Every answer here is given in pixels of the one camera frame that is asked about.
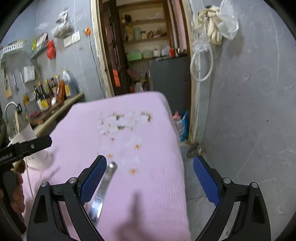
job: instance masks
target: orange item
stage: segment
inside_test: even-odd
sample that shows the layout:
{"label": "orange item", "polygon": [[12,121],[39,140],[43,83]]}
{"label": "orange item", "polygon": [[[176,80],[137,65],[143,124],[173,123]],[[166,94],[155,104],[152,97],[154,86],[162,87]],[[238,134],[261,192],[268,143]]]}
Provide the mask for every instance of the orange item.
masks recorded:
{"label": "orange item", "polygon": [[114,81],[115,81],[116,87],[120,87],[120,81],[119,81],[119,77],[118,77],[118,71],[116,69],[113,70],[113,75],[114,75]]}
{"label": "orange item", "polygon": [[176,56],[176,50],[175,49],[170,49],[169,50],[169,53],[170,53],[170,57],[173,58]]}
{"label": "orange item", "polygon": [[64,103],[65,98],[65,82],[61,80],[57,88],[57,102]]}
{"label": "orange item", "polygon": [[90,29],[89,27],[87,27],[83,32],[84,32],[84,34],[85,34],[86,36],[90,36],[90,34],[91,34],[91,29]]}
{"label": "orange item", "polygon": [[47,43],[47,51],[46,51],[47,57],[52,60],[55,58],[55,47],[54,47],[54,41],[48,41]]}

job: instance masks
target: electrical outlet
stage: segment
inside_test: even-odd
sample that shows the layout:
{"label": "electrical outlet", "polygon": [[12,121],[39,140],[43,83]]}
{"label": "electrical outlet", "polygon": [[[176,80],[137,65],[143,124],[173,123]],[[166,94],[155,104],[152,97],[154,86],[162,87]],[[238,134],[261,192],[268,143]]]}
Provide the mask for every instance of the electrical outlet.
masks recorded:
{"label": "electrical outlet", "polygon": [[68,47],[68,46],[70,46],[72,44],[72,36],[70,35],[70,36],[68,36],[68,37],[66,37],[66,38],[64,38],[64,46],[65,47]]}
{"label": "electrical outlet", "polygon": [[78,41],[80,41],[80,32],[77,31],[76,33],[73,33],[71,35],[71,37],[72,37],[72,43],[73,44],[76,43],[76,42],[78,42]]}

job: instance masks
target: person's hand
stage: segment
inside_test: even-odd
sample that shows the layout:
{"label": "person's hand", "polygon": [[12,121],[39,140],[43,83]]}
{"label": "person's hand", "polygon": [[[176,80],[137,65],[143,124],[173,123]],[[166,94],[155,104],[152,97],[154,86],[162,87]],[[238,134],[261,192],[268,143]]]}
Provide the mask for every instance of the person's hand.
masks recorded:
{"label": "person's hand", "polygon": [[[16,213],[22,213],[25,210],[25,197],[22,191],[22,183],[24,182],[22,179],[22,176],[19,172],[17,172],[17,182],[19,183],[16,188],[14,193],[12,194],[12,197],[14,199],[14,202],[12,202],[10,205],[12,209]],[[4,197],[3,191],[0,189],[0,198]]]}

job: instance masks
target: gray wall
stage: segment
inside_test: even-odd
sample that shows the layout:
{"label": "gray wall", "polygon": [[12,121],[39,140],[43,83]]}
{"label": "gray wall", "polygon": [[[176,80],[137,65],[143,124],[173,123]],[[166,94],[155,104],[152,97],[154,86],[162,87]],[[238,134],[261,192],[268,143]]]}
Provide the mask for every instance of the gray wall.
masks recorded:
{"label": "gray wall", "polygon": [[202,144],[222,177],[259,184],[274,240],[296,209],[296,41],[263,0],[232,2],[240,29],[214,52]]}
{"label": "gray wall", "polygon": [[[68,18],[76,31],[80,31],[81,40],[67,48],[64,47],[62,39],[53,38],[51,30],[56,26],[55,21],[59,14],[68,8]],[[102,88],[99,83],[101,77],[98,59],[96,57],[96,49],[94,38],[91,35],[91,45],[96,63],[94,62],[89,45],[89,38],[83,33],[86,27],[92,28],[90,2],[75,1],[75,0],[35,0],[13,23],[1,42],[5,46],[15,40],[27,39],[27,42],[20,53],[4,59],[7,65],[7,74],[9,82],[14,91],[14,83],[12,75],[15,74],[17,86],[20,91],[9,99],[6,99],[3,87],[0,87],[0,102],[1,108],[4,111],[6,104],[9,101],[22,103],[22,97],[25,93],[20,79],[20,71],[23,74],[23,67],[35,65],[40,70],[40,78],[43,80],[59,74],[62,76],[62,71],[66,69],[76,82],[79,91],[85,93],[86,101],[93,101],[104,98]],[[29,55],[32,50],[32,42],[35,36],[39,36],[43,32],[49,34],[49,39],[54,39],[56,48],[56,59],[49,60],[46,56],[46,51],[38,56],[37,59],[29,60]],[[26,86],[30,92],[33,91],[35,83],[27,83]],[[13,114],[14,109],[9,108],[9,115]]]}
{"label": "gray wall", "polygon": [[[32,51],[32,42],[35,36],[35,24],[36,24],[36,14],[38,9],[38,1],[34,1],[29,7],[15,20],[13,25],[8,30],[7,34],[5,35],[3,41],[1,42],[2,46],[6,46],[7,44],[21,39],[27,39],[22,50],[17,55],[12,55],[5,59],[2,59],[1,62],[6,62],[6,72],[9,78],[10,87],[12,91],[12,97],[6,98],[5,91],[3,87],[3,76],[0,76],[0,104],[1,109],[3,111],[4,116],[4,109],[8,102],[15,101],[18,103],[22,103],[22,97],[25,93],[23,88],[21,78],[20,78],[20,71],[22,71],[22,76],[24,77],[24,66],[30,66],[32,64],[37,64],[37,61],[31,62],[29,60],[29,55]],[[13,82],[12,75],[15,75],[15,80],[17,82],[17,86],[19,88],[19,92],[16,94],[14,93],[15,85]],[[28,85],[28,87],[33,90],[34,83]],[[8,116],[12,116],[14,113],[14,108],[9,107],[7,109]]]}
{"label": "gray wall", "polygon": [[[51,30],[56,26],[55,21],[65,8],[68,8],[68,19],[75,31],[80,31],[81,39],[67,48],[64,47],[63,39],[56,39],[51,35]],[[49,60],[45,52],[38,57],[38,64],[40,65],[43,79],[50,78],[56,74],[62,76],[62,71],[64,69],[68,70],[69,74],[76,81],[79,91],[85,93],[85,100],[92,101],[103,98],[104,94],[99,83],[96,65],[91,55],[89,38],[83,33],[83,30],[87,27],[92,29],[89,0],[40,0],[36,20],[36,35],[39,36],[43,32],[47,32],[49,38],[54,39],[57,54],[56,59],[53,60]],[[97,61],[92,34],[91,44],[95,60]],[[99,66],[98,72],[99,77],[102,78]]]}

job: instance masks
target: white bag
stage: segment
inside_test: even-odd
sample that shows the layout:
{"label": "white bag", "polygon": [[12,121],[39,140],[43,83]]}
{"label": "white bag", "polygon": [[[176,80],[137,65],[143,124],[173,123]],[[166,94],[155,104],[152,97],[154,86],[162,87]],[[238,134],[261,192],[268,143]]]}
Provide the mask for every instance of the white bag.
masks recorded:
{"label": "white bag", "polygon": [[64,38],[73,33],[73,27],[68,21],[68,10],[65,10],[59,14],[59,18],[56,21],[57,26],[52,30],[52,35],[56,38]]}
{"label": "white bag", "polygon": [[222,20],[217,24],[220,34],[229,40],[233,40],[239,29],[239,22],[229,0],[221,2],[218,17]]}

